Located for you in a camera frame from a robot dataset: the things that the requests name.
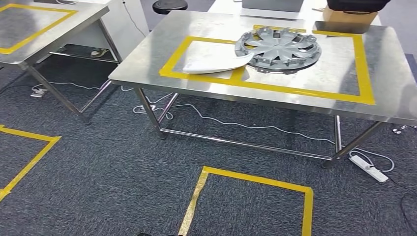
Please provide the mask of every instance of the white power strip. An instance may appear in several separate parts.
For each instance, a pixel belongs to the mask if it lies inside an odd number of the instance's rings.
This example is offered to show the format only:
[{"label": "white power strip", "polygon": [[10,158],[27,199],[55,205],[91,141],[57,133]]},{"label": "white power strip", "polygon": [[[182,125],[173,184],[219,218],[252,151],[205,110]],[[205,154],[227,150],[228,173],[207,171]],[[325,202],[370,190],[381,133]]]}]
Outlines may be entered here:
[{"label": "white power strip", "polygon": [[35,88],[33,89],[33,93],[30,95],[31,97],[43,97],[48,90],[45,88]]},{"label": "white power strip", "polygon": [[359,166],[362,170],[367,172],[380,183],[383,183],[388,180],[388,177],[386,175],[382,174],[381,171],[377,170],[374,166],[364,161],[359,156],[355,155],[353,157],[349,157],[349,160],[351,160],[353,163],[355,163],[357,166]]}]

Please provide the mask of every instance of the stainless steel table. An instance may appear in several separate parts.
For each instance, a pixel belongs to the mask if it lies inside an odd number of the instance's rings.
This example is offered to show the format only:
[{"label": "stainless steel table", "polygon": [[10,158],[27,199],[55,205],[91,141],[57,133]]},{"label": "stainless steel table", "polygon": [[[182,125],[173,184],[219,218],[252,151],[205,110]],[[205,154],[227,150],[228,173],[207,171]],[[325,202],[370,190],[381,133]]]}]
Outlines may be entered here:
[{"label": "stainless steel table", "polygon": [[[417,86],[390,27],[316,22],[305,30],[315,34],[323,53],[316,64],[300,71],[261,73],[246,66],[235,70],[235,76],[225,72],[200,77],[181,72],[184,63],[191,59],[232,56],[233,41],[257,25],[300,30],[304,22],[173,11],[109,78],[114,84],[135,88],[161,138],[173,133],[314,157],[327,160],[324,167],[371,136],[383,122],[417,124]],[[142,88],[175,92],[158,118]],[[160,124],[179,93],[333,115],[335,154],[324,156],[163,128]],[[339,116],[375,123],[342,147]]]},{"label": "stainless steel table", "polygon": [[[33,64],[96,21],[116,57],[116,60],[104,61],[120,63],[122,59],[100,20],[100,17],[108,11],[105,4],[79,2],[73,5],[61,5],[32,0],[3,0],[0,2],[0,64],[15,65],[26,70],[70,111],[89,123],[89,119],[83,115],[83,112],[111,84],[110,80],[101,86],[92,100],[83,108],[78,109],[42,76]],[[72,56],[53,52],[52,54]]]}]

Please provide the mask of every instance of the table top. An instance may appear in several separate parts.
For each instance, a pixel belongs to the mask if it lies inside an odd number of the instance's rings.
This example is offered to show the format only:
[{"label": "table top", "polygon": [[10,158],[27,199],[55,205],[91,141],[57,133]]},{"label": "table top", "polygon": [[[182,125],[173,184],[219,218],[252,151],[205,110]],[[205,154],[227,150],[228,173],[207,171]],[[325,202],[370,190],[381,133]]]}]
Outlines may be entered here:
[{"label": "table top", "polygon": [[[10,3],[15,5],[2,9]],[[0,63],[5,64],[21,64],[62,46],[109,11],[104,4],[62,5],[33,0],[2,0],[0,9]]]},{"label": "table top", "polygon": [[[324,8],[326,5],[327,0],[304,0],[300,12],[289,12],[243,8],[241,0],[216,0],[213,5],[211,5],[208,12],[245,16],[299,19],[305,20],[304,23],[306,25],[312,26],[315,21],[323,20],[323,12],[318,11],[317,9]],[[381,25],[381,20],[378,15],[375,17],[372,25]]]},{"label": "table top", "polygon": [[[234,84],[228,82],[231,81],[227,79],[231,77],[230,72],[217,73],[203,80],[178,78],[177,74],[182,74],[182,66],[190,59],[234,55],[233,42],[228,40],[237,41],[254,25],[299,29],[304,26],[304,21],[173,11],[109,78],[118,85],[329,115],[417,124],[416,82],[396,33],[390,27],[370,26],[364,34],[351,34],[356,40],[358,36],[360,45],[363,45],[364,55],[360,57],[354,53],[356,45],[352,41],[355,39],[314,34],[322,47],[322,55],[316,64],[295,73],[265,74],[246,66]],[[357,25],[326,22],[316,22],[315,27],[322,31],[334,31],[335,27],[350,32],[364,30]],[[187,36],[226,40],[229,44],[202,42],[194,38],[197,41],[188,46],[173,66],[175,73],[172,78],[161,76],[159,71]],[[362,58],[367,65],[358,64],[358,58]]]}]

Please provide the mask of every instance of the metal bar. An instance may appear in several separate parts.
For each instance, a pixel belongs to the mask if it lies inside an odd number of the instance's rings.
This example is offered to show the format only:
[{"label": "metal bar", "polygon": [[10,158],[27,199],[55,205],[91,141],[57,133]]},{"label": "metal bar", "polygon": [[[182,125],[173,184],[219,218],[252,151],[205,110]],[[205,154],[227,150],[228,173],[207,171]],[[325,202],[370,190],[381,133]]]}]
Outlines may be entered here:
[{"label": "metal bar", "polygon": [[104,82],[104,84],[100,87],[100,91],[86,104],[83,106],[83,108],[80,110],[81,113],[85,112],[87,108],[106,90],[106,88],[112,84],[110,80],[107,80]]},{"label": "metal bar", "polygon": [[342,149],[342,136],[340,133],[340,117],[334,116],[334,146],[336,153]]},{"label": "metal bar", "polygon": [[101,58],[91,58],[91,57],[79,56],[79,55],[68,54],[68,53],[49,52],[49,54],[58,55],[58,56],[65,56],[65,57],[71,57],[71,58],[81,58],[81,59],[87,59],[87,60],[97,60],[97,61],[103,61],[103,62],[118,63],[115,60],[101,59]]},{"label": "metal bar", "polygon": [[89,119],[86,118],[64,95],[59,92],[49,81],[43,77],[33,66],[26,65],[25,69],[38,80],[47,90],[49,90],[59,101],[61,101],[70,111],[78,115],[85,123],[89,123]]},{"label": "metal bar", "polygon": [[174,96],[172,96],[171,100],[168,102],[167,106],[164,108],[164,112],[159,116],[158,123],[161,123],[164,120],[165,115],[168,113],[169,109],[174,104],[178,95],[179,95],[179,93],[175,93]]},{"label": "metal bar", "polygon": [[353,139],[348,145],[342,148],[339,152],[337,152],[333,157],[331,157],[331,161],[326,161],[323,164],[323,168],[331,167],[336,160],[340,159],[342,156],[348,154],[352,149],[356,148],[360,143],[365,141],[367,138],[371,137],[372,134],[383,124],[381,121],[377,121],[373,123],[369,128],[367,128],[364,132],[362,132],[359,136]]},{"label": "metal bar", "polygon": [[177,130],[172,130],[172,129],[162,128],[162,129],[160,129],[160,131],[165,132],[165,133],[184,135],[184,136],[188,136],[188,137],[207,139],[207,140],[212,140],[212,141],[225,143],[225,144],[234,144],[234,145],[239,145],[239,146],[244,146],[244,147],[259,148],[259,149],[268,150],[268,151],[276,151],[276,152],[282,152],[282,153],[286,153],[286,154],[293,154],[293,155],[299,155],[299,156],[318,158],[318,159],[322,159],[322,160],[331,160],[331,157],[329,157],[329,156],[323,156],[323,155],[318,155],[318,154],[288,150],[288,149],[283,149],[283,148],[278,148],[278,147],[269,147],[269,146],[264,146],[264,145],[248,144],[248,143],[243,143],[243,142],[239,142],[239,141],[231,141],[231,140],[226,140],[226,139],[221,139],[221,138],[216,138],[216,137],[211,137],[211,136],[206,136],[206,135],[200,135],[200,134],[187,133],[187,132],[182,132],[182,131],[177,131]]},{"label": "metal bar", "polygon": [[155,113],[153,113],[152,108],[150,107],[149,102],[146,99],[143,90],[141,88],[134,88],[133,90],[135,91],[135,93],[138,96],[139,100],[142,102],[142,105],[143,105],[143,107],[144,107],[144,109],[145,109],[145,111],[146,111],[146,113],[147,113],[150,121],[152,122],[153,127],[156,130],[156,133],[159,135],[159,137],[161,139],[165,139],[166,138],[166,135],[161,132],[161,126],[159,125],[158,120],[155,117]]},{"label": "metal bar", "polygon": [[113,42],[112,38],[110,37],[109,32],[107,31],[106,27],[103,24],[103,21],[101,18],[97,21],[98,25],[100,26],[101,31],[103,32],[104,37],[106,38],[107,42],[109,43],[110,50],[112,50],[113,55],[115,55],[116,60],[121,63],[123,59],[121,58],[119,51],[116,48],[115,43]]}]

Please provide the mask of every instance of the table leg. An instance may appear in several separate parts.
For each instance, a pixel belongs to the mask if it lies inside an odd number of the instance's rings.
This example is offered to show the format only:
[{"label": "table leg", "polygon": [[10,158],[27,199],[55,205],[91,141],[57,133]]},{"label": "table leg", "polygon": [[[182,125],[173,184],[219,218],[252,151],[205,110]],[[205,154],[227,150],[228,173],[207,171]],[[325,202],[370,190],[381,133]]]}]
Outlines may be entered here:
[{"label": "table leg", "polygon": [[101,86],[101,88],[100,88],[100,90],[98,91],[98,93],[86,104],[86,105],[84,105],[82,108],[81,108],[81,110],[80,110],[80,112],[84,112],[84,111],[86,111],[87,110],[87,108],[89,107],[89,106],[91,106],[91,104],[104,92],[104,90],[106,90],[106,88],[109,86],[109,85],[111,85],[112,84],[112,82],[110,81],[110,80],[107,80],[106,82],[104,82],[104,84]]},{"label": "table leg", "polygon": [[168,102],[167,106],[164,108],[164,111],[159,116],[158,123],[161,123],[164,120],[165,115],[168,113],[169,109],[174,104],[174,102],[175,102],[175,100],[177,99],[178,96],[179,96],[179,93],[174,93],[171,100]]},{"label": "table leg", "polygon": [[123,59],[121,58],[119,51],[116,48],[115,43],[113,42],[112,38],[110,37],[109,32],[107,31],[106,27],[103,24],[103,21],[101,20],[101,18],[98,20],[98,25],[100,26],[101,31],[103,32],[104,37],[107,40],[107,43],[110,46],[110,50],[112,51],[113,55],[116,57],[115,59],[121,63],[123,61]]},{"label": "table leg", "polygon": [[342,149],[342,135],[340,134],[340,117],[334,116],[334,146],[336,152]]},{"label": "table leg", "polygon": [[89,123],[89,119],[83,115],[75,106],[72,104],[64,95],[59,92],[52,84],[48,82],[48,80],[43,77],[39,71],[37,71],[33,66],[28,65],[26,70],[35,77],[48,91],[50,91],[59,101],[61,101],[70,111],[78,115],[81,120],[85,123]]},{"label": "table leg", "polygon": [[141,101],[150,121],[153,124],[153,127],[156,130],[156,133],[159,135],[161,139],[165,139],[166,135],[161,131],[161,126],[159,125],[158,120],[156,119],[155,113],[153,113],[152,108],[150,107],[150,104],[148,100],[146,99],[146,96],[141,88],[134,88],[133,89],[138,96],[139,100]]},{"label": "table leg", "polygon": [[374,131],[376,131],[383,122],[377,121],[373,123],[369,128],[367,128],[363,133],[361,133],[359,136],[357,136],[355,139],[353,139],[349,144],[347,144],[344,148],[342,148],[340,151],[338,151],[334,156],[331,157],[331,161],[326,161],[322,167],[323,168],[329,168],[335,162],[340,159],[342,156],[348,154],[352,149],[356,148],[360,143],[365,141],[367,138],[372,136]]},{"label": "table leg", "polygon": [[393,129],[392,131],[393,131],[394,133],[396,133],[396,134],[401,134],[401,133],[402,133],[402,131],[403,131],[405,128],[407,128],[407,125],[403,125],[403,126],[399,127],[398,129]]}]

